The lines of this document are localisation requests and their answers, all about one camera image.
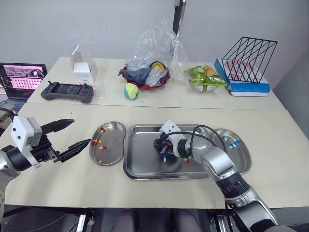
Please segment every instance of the gray wall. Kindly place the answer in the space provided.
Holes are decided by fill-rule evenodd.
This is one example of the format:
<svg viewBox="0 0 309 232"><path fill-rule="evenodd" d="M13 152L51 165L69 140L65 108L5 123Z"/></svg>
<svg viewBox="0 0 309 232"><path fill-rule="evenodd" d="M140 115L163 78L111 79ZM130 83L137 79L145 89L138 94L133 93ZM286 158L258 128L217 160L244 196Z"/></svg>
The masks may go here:
<svg viewBox="0 0 309 232"><path fill-rule="evenodd" d="M150 23L172 27L174 0L0 0L0 62L49 69L76 44L96 58L129 58Z"/></svg>
<svg viewBox="0 0 309 232"><path fill-rule="evenodd" d="M309 50L279 82L274 93L309 139Z"/></svg>
<svg viewBox="0 0 309 232"><path fill-rule="evenodd" d="M265 77L271 88L309 41L308 0L187 0L180 39L191 61L214 62L241 36L278 41Z"/></svg>

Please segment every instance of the white table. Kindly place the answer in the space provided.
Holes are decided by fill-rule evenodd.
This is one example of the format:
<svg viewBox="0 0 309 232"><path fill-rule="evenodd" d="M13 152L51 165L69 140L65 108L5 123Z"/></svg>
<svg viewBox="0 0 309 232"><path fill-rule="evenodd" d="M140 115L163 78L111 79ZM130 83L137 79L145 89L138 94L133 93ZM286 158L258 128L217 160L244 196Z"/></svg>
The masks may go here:
<svg viewBox="0 0 309 232"><path fill-rule="evenodd" d="M244 178L269 207L309 205L309 143L286 110L187 109L86 104L26 103L23 116L35 117L40 125L72 118L75 123L48 135L61 152L77 141L91 138L102 123L206 124L228 128L246 143L251 170ZM9 130L0 147L13 144ZM61 207L177 207L223 208L221 192L210 179L132 180L123 171L123 160L101 167L89 157L89 147L69 161L43 163L13 180L6 191L6 203Z"/></svg>
<svg viewBox="0 0 309 232"><path fill-rule="evenodd" d="M203 109L284 109L272 91L267 97L234 97L224 87L212 92L201 93L188 84L180 84L172 79L164 87L140 91L139 97L131 101L124 97L125 79L122 76L117 76L126 60L96 58L95 62L98 67L98 75L95 81L95 96L91 104ZM212 63L189 63L187 67L206 64L212 66ZM81 104L80 101L62 99L44 100L40 93L47 87L48 81L77 84L71 70L69 57L59 58L28 102Z"/></svg>

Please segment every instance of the yellow-green ball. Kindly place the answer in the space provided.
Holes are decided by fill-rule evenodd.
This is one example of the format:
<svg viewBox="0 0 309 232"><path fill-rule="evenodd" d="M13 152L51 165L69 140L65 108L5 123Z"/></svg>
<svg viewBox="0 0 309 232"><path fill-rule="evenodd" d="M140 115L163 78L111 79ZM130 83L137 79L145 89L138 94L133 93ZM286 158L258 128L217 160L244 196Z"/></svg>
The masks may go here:
<svg viewBox="0 0 309 232"><path fill-rule="evenodd" d="M137 86L132 83L127 83L124 93L126 98L134 100L139 96L139 88L137 88Z"/></svg>

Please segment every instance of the laptop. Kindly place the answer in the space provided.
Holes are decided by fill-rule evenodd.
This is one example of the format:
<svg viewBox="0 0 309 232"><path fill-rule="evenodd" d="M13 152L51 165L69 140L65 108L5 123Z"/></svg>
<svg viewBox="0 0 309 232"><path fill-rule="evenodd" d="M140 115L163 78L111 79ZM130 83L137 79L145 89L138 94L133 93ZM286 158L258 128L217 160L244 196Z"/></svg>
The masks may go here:
<svg viewBox="0 0 309 232"><path fill-rule="evenodd" d="M44 64L0 63L0 84L18 112L47 75Z"/></svg>

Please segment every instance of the black wire rack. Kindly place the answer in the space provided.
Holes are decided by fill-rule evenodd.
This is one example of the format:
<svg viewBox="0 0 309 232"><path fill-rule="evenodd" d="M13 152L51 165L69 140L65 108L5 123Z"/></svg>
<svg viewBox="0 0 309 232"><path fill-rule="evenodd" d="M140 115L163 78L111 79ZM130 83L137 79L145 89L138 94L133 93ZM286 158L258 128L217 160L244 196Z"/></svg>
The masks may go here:
<svg viewBox="0 0 309 232"><path fill-rule="evenodd" d="M260 83L277 41L241 37L222 58L229 80Z"/></svg>

